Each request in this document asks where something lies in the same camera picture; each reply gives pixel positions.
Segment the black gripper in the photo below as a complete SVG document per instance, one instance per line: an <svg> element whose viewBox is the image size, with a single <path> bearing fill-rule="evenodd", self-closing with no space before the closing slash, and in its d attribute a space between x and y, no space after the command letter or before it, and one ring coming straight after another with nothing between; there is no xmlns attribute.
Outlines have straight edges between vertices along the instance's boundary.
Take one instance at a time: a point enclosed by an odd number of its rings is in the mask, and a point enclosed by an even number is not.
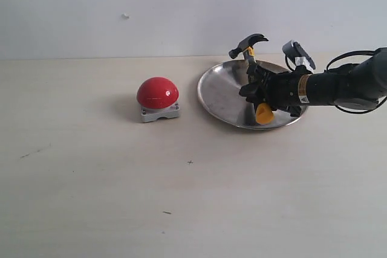
<svg viewBox="0 0 387 258"><path fill-rule="evenodd" d="M249 83L258 83L246 84L240 88L239 95L247 102L261 104L267 101L274 111L279 110L291 116L301 116L305 105L299 99L299 81L302 78L308 80L311 73L285 72L272 76L271 71L258 63L249 64L246 73Z"/></svg>

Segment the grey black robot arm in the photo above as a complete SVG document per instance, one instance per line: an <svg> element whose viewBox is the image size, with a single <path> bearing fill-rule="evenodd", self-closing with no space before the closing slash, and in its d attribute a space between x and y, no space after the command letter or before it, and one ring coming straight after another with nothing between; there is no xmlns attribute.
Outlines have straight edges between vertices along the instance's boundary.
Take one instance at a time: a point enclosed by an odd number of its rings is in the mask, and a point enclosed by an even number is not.
<svg viewBox="0 0 387 258"><path fill-rule="evenodd" d="M295 58L294 70L282 73L255 63L248 68L249 82L239 94L256 108L265 103L272 111L284 111L291 117L300 117L307 106L334 106L350 114L369 113L386 101L386 48L352 51L335 61L351 56L367 59L337 68L328 65L322 73L314 73L305 56Z"/></svg>

